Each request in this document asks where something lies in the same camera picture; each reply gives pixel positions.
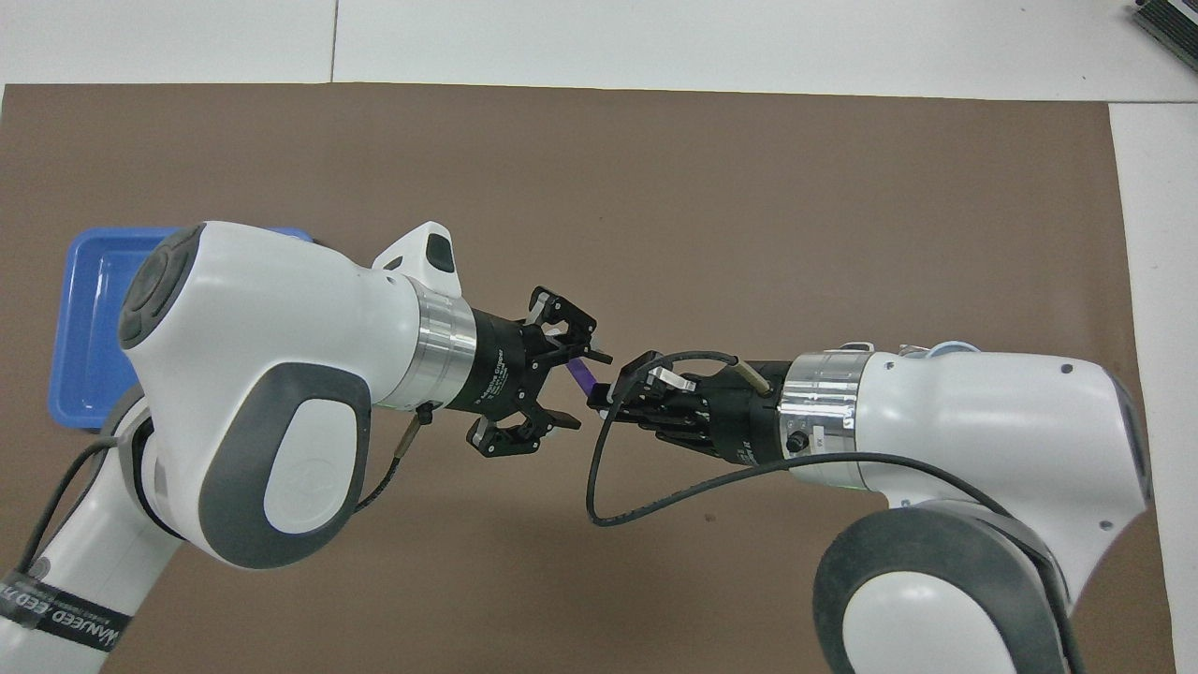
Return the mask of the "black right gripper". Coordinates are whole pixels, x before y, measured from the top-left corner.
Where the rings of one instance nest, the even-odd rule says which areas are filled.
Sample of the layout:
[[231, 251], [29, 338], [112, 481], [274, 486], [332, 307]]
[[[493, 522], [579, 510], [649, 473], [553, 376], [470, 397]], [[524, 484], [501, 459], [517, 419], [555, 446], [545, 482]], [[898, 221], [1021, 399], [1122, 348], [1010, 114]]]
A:
[[674, 439], [708, 438], [714, 455], [733, 464], [767, 464], [783, 459], [778, 406], [792, 362], [749, 363], [772, 385], [767, 396], [754, 391], [746, 379], [733, 374], [731, 368], [702, 379], [700, 374], [676, 374], [671, 364], [659, 364], [651, 368], [643, 378], [634, 379], [637, 368], [662, 356], [643, 353], [624, 364], [613, 383], [613, 393], [629, 387], [633, 387], [634, 394], [639, 389], [694, 391], [697, 388], [708, 403], [708, 421], [698, 397], [633, 397], [621, 406], [613, 423], [636, 425]]

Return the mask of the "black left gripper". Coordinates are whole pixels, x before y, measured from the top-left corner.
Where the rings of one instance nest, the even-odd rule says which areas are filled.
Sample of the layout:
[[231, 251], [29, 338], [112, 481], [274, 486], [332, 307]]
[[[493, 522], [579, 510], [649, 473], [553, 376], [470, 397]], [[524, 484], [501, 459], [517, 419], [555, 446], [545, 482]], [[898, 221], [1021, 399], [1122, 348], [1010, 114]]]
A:
[[613, 358], [593, 345], [594, 316], [546, 286], [532, 291], [526, 324], [480, 310], [472, 315], [474, 362], [462, 383], [462, 409], [482, 417], [468, 431], [468, 444], [485, 459], [531, 455], [547, 432], [580, 429], [577, 418], [539, 403], [519, 409], [524, 415], [519, 425], [500, 427], [491, 418], [508, 418], [518, 411], [527, 362], [545, 368], [570, 359], [611, 364]]

